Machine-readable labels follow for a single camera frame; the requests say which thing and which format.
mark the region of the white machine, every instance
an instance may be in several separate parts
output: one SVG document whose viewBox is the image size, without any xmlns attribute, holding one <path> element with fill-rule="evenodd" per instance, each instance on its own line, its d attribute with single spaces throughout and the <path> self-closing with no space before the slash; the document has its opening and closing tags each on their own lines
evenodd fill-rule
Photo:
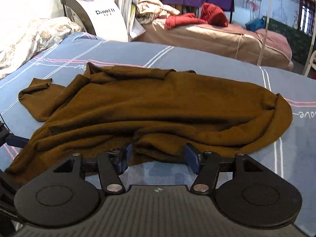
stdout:
<svg viewBox="0 0 316 237">
<path fill-rule="evenodd" d="M 70 8 L 67 17 L 84 31 L 105 40 L 128 42 L 126 25 L 121 11 L 113 0 L 60 0 Z"/>
</svg>

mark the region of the blue bedsheet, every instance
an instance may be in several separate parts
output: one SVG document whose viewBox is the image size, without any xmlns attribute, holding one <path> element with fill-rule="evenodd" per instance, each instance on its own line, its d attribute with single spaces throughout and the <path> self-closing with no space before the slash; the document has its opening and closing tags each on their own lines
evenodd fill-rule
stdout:
<svg viewBox="0 0 316 237">
<path fill-rule="evenodd" d="M 276 142 L 251 156 L 298 188 L 303 206 L 295 224 L 309 236 L 316 234 L 315 80 L 196 50 L 141 42 L 105 41 L 75 33 L 0 81 L 0 112 L 9 128 L 16 135 L 30 138 L 42 125 L 17 99 L 19 91 L 28 87 L 34 77 L 53 78 L 54 83 L 66 86 L 77 74 L 85 71 L 88 61 L 100 67 L 115 64 L 177 71 L 193 69 L 198 74 L 252 82 L 281 93 L 292 107 L 293 122 Z M 0 148 L 0 169 L 9 166 L 16 152 L 8 146 Z M 186 165 L 149 162 L 129 167 L 121 179 L 126 187 L 130 184 L 191 186 L 195 177 Z M 231 174 L 221 173 L 219 184 L 229 178 Z M 89 177 L 89 181 L 99 185 L 97 176 Z"/>
</svg>

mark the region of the window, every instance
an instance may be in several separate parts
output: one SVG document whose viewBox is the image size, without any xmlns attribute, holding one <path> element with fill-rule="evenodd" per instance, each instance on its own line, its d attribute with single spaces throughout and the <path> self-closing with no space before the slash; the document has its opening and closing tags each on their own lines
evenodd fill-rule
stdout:
<svg viewBox="0 0 316 237">
<path fill-rule="evenodd" d="M 299 13 L 299 30 L 312 35 L 315 21 L 315 1 L 301 0 Z"/>
</svg>

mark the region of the lamp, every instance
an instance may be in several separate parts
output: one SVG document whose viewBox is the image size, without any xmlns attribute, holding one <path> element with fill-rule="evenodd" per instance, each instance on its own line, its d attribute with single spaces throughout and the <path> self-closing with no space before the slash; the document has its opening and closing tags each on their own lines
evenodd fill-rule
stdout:
<svg viewBox="0 0 316 237">
<path fill-rule="evenodd" d="M 265 27 L 265 32 L 266 33 L 267 33 L 267 30 L 268 30 L 268 24 L 269 24 L 270 8 L 271 8 L 271 0 L 269 0 L 267 23 L 266 23 L 266 27 Z M 315 36 L 316 36 L 316 20 L 314 21 L 314 31 L 313 31 L 313 36 L 312 36 L 312 42 L 311 42 L 311 46 L 310 46 L 309 53 L 308 53 L 308 56 L 307 56 L 307 60 L 306 60 L 306 63 L 305 63 L 304 71 L 303 71 L 303 75 L 304 76 L 307 76 L 308 73 L 309 73 L 309 70 L 311 69 L 311 63 L 309 63 L 309 60 L 310 60 L 311 55 L 312 55 L 314 42 L 315 42 Z M 264 51 L 266 39 L 267 39 L 267 34 L 265 35 L 265 37 L 263 39 L 263 42 L 262 42 L 262 48 L 260 50 L 260 55 L 259 55 L 259 59 L 258 59 L 258 63 L 257 63 L 258 66 L 261 64 L 261 61 L 262 61 L 262 56 L 263 56 L 263 51 Z"/>
</svg>

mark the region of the gray ribbed surface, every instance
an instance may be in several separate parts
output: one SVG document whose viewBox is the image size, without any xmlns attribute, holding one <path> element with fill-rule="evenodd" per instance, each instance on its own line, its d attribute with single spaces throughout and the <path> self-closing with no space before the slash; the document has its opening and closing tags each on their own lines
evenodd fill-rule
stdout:
<svg viewBox="0 0 316 237">
<path fill-rule="evenodd" d="M 185 186 L 132 186 L 127 194 L 108 197 L 101 209 L 78 225 L 63 229 L 25 226 L 15 237 L 302 237 L 294 226 L 254 230 L 222 216 L 211 199 Z"/>
</svg>

